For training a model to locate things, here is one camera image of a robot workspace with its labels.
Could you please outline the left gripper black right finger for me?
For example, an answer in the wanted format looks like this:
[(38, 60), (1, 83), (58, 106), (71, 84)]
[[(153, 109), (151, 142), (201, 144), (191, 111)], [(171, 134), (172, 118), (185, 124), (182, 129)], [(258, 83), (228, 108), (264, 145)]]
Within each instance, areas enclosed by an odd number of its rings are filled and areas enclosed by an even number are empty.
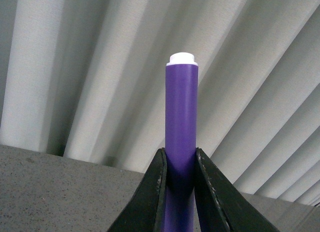
[(201, 231), (278, 231), (200, 148), (196, 149), (194, 172), (194, 195)]

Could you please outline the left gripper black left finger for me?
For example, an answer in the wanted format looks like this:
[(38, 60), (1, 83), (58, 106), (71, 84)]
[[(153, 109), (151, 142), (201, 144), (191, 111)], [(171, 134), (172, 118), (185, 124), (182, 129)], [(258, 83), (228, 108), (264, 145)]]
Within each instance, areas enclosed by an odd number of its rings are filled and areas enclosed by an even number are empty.
[(108, 231), (164, 230), (166, 208), (167, 158), (158, 149), (134, 195)]

